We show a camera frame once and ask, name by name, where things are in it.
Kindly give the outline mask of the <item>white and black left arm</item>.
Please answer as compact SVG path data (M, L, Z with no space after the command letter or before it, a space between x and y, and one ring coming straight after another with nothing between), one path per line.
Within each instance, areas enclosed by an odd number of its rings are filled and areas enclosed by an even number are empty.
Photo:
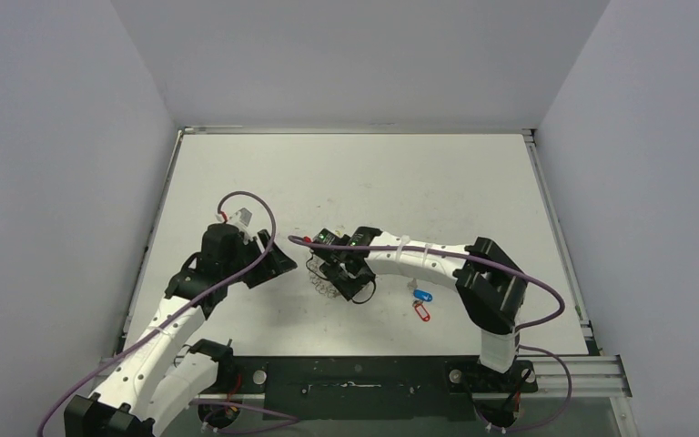
M262 229L208 226L200 250L168 282L156 313L136 343L112 360L111 373L63 412L68 436L158 436L203 390L227 390L235 380L233 350L211 340L188 348L188 362L169 369L189 338L241 282L253 289L297 267Z

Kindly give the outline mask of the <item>metal ring disc with keyrings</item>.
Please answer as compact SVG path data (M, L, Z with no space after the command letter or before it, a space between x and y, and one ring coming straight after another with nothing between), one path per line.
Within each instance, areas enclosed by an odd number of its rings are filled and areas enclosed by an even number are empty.
M329 299L336 299L340 297L339 291L315 269L313 269L310 265L307 265L306 269L309 273L309 281L314 286L318 294Z

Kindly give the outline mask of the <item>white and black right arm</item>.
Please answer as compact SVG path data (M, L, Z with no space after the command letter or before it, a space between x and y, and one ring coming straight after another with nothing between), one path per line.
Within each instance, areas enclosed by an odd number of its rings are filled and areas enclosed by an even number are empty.
M514 378L518 353L517 315L527 281L491 239L468 245L438 245L359 227L338 236L323 229L307 241L321 260L320 274L346 300L353 300L378 276L395 275L455 291L470 320L481 330L478 377L498 391Z

